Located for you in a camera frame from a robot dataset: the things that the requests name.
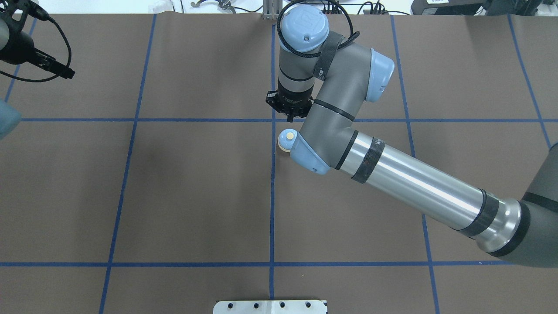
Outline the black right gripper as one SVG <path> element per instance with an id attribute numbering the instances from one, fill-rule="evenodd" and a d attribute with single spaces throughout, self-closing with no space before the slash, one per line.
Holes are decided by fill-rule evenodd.
<path id="1" fill-rule="evenodd" d="M 268 91 L 266 103 L 277 113 L 284 114 L 288 123 L 293 123 L 296 117 L 302 119 L 307 117 L 313 105 L 313 98 L 310 96 L 307 100 L 291 102 L 286 97 L 281 97 L 278 91 Z"/>

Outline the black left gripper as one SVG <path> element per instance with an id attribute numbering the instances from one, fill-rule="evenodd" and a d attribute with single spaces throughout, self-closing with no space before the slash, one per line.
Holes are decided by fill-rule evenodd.
<path id="1" fill-rule="evenodd" d="M 0 59 L 2 61 L 12 65 L 30 62 L 58 77 L 64 79 L 72 79 L 74 77 L 75 71 L 70 66 L 58 62 L 53 56 L 35 48 L 32 38 L 26 32 L 16 32 L 10 28 L 2 28 L 0 37 Z"/>

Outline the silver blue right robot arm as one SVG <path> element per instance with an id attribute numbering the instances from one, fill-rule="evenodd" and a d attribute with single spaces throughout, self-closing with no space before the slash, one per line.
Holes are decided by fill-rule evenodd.
<path id="1" fill-rule="evenodd" d="M 522 199 L 500 199 L 389 145 L 352 125 L 364 102 L 375 102 L 395 69 L 392 59 L 334 32 L 321 10 L 300 0 L 277 17 L 280 39 L 276 91 L 266 102 L 278 113 L 305 119 L 281 133 L 278 145 L 317 174 L 337 169 L 474 240 L 480 250 L 519 266 L 556 268 L 557 145 Z"/>

